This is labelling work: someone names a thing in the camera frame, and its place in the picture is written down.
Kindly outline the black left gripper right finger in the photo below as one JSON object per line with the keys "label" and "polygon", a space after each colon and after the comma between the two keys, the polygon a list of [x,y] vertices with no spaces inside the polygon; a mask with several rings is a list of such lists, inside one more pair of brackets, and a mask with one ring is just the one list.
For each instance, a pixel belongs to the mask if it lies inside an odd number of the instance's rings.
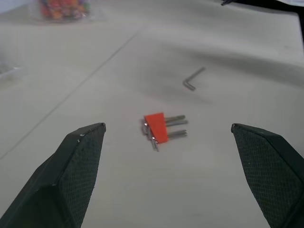
{"label": "black left gripper right finger", "polygon": [[231,126],[245,178],[272,228],[304,226],[304,159],[280,135]]}

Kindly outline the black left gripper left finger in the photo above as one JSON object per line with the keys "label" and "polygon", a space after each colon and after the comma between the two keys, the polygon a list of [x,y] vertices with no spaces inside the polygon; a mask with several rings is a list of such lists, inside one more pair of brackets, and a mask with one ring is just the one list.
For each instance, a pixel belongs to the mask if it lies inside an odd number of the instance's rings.
{"label": "black left gripper left finger", "polygon": [[2,228],[79,228],[98,173],[106,125],[69,133],[31,175],[0,219]]}

